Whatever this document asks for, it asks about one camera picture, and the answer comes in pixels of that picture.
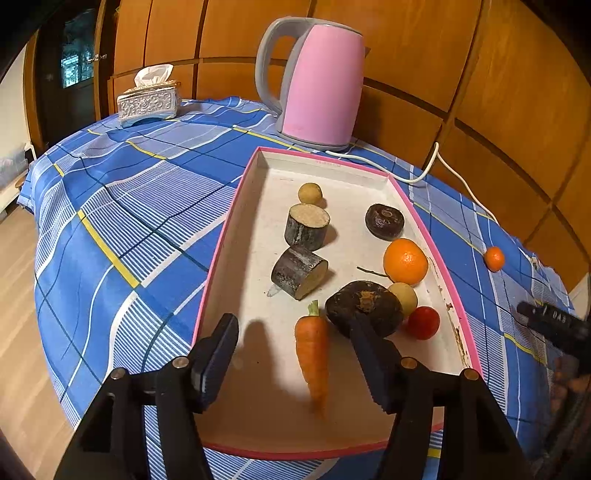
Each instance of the wooden door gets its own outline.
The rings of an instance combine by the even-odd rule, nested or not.
[[[39,30],[35,96],[46,148],[95,121],[92,57],[99,3],[67,2]]]
[[[95,119],[109,115],[108,81],[113,75],[115,34],[121,0],[100,0],[95,27],[94,104]]]

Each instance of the tray rim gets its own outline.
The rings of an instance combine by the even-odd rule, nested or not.
[[[441,253],[439,253],[439,249],[437,249],[437,246],[435,245],[435,242],[433,241],[433,238],[431,237],[429,230],[427,229],[427,227],[423,223],[423,220],[421,219],[420,215],[418,214],[417,209],[415,208],[413,203],[410,201],[407,194],[403,191],[401,186],[398,184],[396,179],[394,179],[392,174],[387,174],[386,172],[383,172],[381,170],[377,170],[375,168],[371,168],[369,166],[359,165],[356,163],[343,161],[343,160],[338,160],[337,158],[324,157],[322,155],[316,155],[313,153],[304,153],[304,152],[299,152],[299,151],[294,151],[294,150],[286,150],[283,148],[260,147],[260,146],[257,147],[254,150],[254,152],[252,153],[250,159],[248,160],[246,167],[244,168],[244,172],[242,173],[242,177],[241,177],[240,182],[236,188],[236,192],[234,194],[232,204],[230,205],[230,208],[229,208],[228,213],[226,215],[226,219],[224,221],[224,225],[222,227],[220,237],[217,241],[216,248],[213,252],[212,263],[209,268],[209,272],[207,273],[206,284],[203,287],[203,295],[201,298],[201,302],[199,304],[199,311],[197,313],[197,318],[195,321],[195,327],[193,330],[193,339],[191,341],[191,346],[193,346],[195,344],[195,341],[197,340],[197,337],[199,335],[201,318],[202,318],[202,315],[204,312],[205,304],[207,303],[207,300],[208,300],[209,294],[210,294],[210,279],[213,276],[213,274],[215,273],[217,263],[218,263],[218,260],[220,257],[219,253],[220,253],[222,244],[225,240],[225,237],[226,237],[226,234],[228,231],[228,226],[230,224],[230,220],[231,220],[232,215],[235,211],[235,200],[239,197],[239,195],[242,191],[243,184],[244,184],[243,180],[244,180],[246,172],[252,167],[253,163],[257,159],[257,156],[261,153],[264,153],[264,152],[309,158],[312,160],[337,164],[337,165],[341,165],[341,166],[345,166],[345,167],[349,167],[349,168],[354,168],[357,170],[363,170],[365,172],[369,172],[371,174],[375,174],[380,177],[387,177],[388,181],[392,184],[394,189],[400,195],[400,198],[402,198],[402,201],[404,202],[404,204],[408,208],[408,211],[411,213],[411,216],[413,217],[414,222],[417,224],[419,231],[421,232],[423,238],[425,239],[425,241],[429,247],[429,250],[431,251],[431,254],[433,256],[433,260],[435,261],[435,263],[439,267],[443,282],[445,283],[445,285],[447,287],[447,291],[449,292],[451,300],[454,304],[456,315],[457,315],[458,321],[460,323],[460,328],[462,330],[462,334],[464,337],[465,346],[466,346],[466,349],[468,352],[468,357],[470,359],[470,363],[472,364],[471,368],[476,370],[482,376],[482,365],[480,363],[480,357],[478,355],[478,350],[476,349],[476,343],[474,341],[474,336],[472,335],[472,329],[470,328],[470,324],[468,322],[468,317],[467,317],[466,311],[464,310],[464,305],[462,304],[462,301],[460,299],[460,295],[456,290],[456,286],[455,286],[455,283],[453,282],[452,276],[450,275],[449,270],[447,269],[447,266],[445,265],[445,262],[443,261],[443,257],[441,256]],[[431,431],[436,432],[436,431],[440,430],[441,428],[443,428],[443,423],[438,423],[438,424],[435,424],[432,426]],[[360,453],[367,453],[367,452],[372,452],[375,450],[384,449],[384,448],[386,448],[387,444],[388,444],[388,441],[384,440],[382,442],[368,443],[368,444],[364,444],[364,445],[357,445],[357,446],[353,446],[353,447],[347,447],[344,449],[336,449],[336,450],[317,450],[314,452],[277,453],[277,452],[259,452],[256,450],[248,450],[248,449],[237,449],[234,447],[227,447],[227,446],[220,445],[217,443],[203,442],[203,445],[206,448],[210,448],[210,449],[216,450],[218,452],[222,452],[222,453],[227,453],[229,455],[246,457],[246,458],[256,459],[256,460],[331,459],[331,458],[338,458],[338,457],[347,456],[347,455],[358,455]]]

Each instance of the white power cord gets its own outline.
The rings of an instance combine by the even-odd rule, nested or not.
[[[433,155],[431,155],[431,158],[429,159],[429,163],[427,164],[427,167],[425,168],[425,170],[423,171],[423,173],[421,173],[417,178],[415,179],[404,179],[402,177],[399,177],[398,175],[394,175],[391,171],[389,171],[387,168],[384,168],[383,166],[377,164],[374,161],[371,161],[368,158],[365,157],[360,157],[358,155],[352,155],[349,153],[337,153],[337,152],[331,152],[331,151],[326,151],[326,153],[328,153],[328,155],[332,155],[334,157],[340,157],[340,158],[354,158],[356,160],[361,160],[364,161],[365,163],[368,163],[369,165],[382,170],[384,172],[386,172],[388,175],[393,176],[393,178],[395,178],[398,181],[401,181],[403,183],[409,183],[409,184],[413,184],[413,183],[417,183],[419,181],[421,181],[422,179],[424,179],[427,174],[429,173],[429,171],[431,170],[431,167],[433,166],[433,164],[435,163],[435,159],[438,158],[439,161],[443,164],[443,166],[445,168],[447,168],[450,172],[452,172],[466,187],[466,190],[468,191],[468,193],[470,194],[470,196],[472,197],[472,200],[474,200],[474,203],[476,203],[480,208],[482,208],[493,220],[494,222],[498,225],[498,221],[496,219],[496,217],[493,215],[493,213],[486,208],[483,204],[481,204],[481,202],[476,198],[476,195],[474,195],[474,193],[472,193],[470,187],[468,186],[468,184],[466,183],[466,181],[461,177],[461,175],[456,172],[453,168],[451,168],[445,160],[442,159],[441,155],[439,154],[439,143],[435,142],[435,148],[433,149]]]

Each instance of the white tray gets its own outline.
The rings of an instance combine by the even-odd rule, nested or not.
[[[284,239],[289,208],[298,203],[305,183],[318,183],[330,214],[324,246],[316,251],[329,262],[324,283],[302,301],[279,291],[272,297],[271,270],[288,247]],[[353,280],[388,287],[383,272],[388,242],[365,227],[374,203],[399,209],[402,236],[425,252],[429,270],[415,288],[419,305],[441,317],[437,334],[411,339],[400,328],[389,338],[402,355],[432,370],[458,374],[466,367],[481,372],[472,334],[452,279],[414,207],[391,176],[364,166],[311,154],[259,148],[246,167],[220,236],[195,330],[211,333],[224,312],[238,317],[240,338],[217,401],[196,416],[205,445],[261,459],[333,458],[384,447],[394,421],[371,399],[350,341],[332,329],[329,399],[324,420],[310,410],[309,392],[298,364],[294,325],[314,299],[324,306]],[[441,428],[443,409],[433,414]]]

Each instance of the yellow potato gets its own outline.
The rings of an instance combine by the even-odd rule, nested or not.
[[[316,183],[304,183],[297,192],[301,203],[316,205],[322,200],[322,190]]]
[[[414,289],[410,285],[402,282],[393,283],[388,287],[388,290],[396,295],[400,305],[402,305],[402,312],[405,317],[408,317],[416,310],[418,298]]]

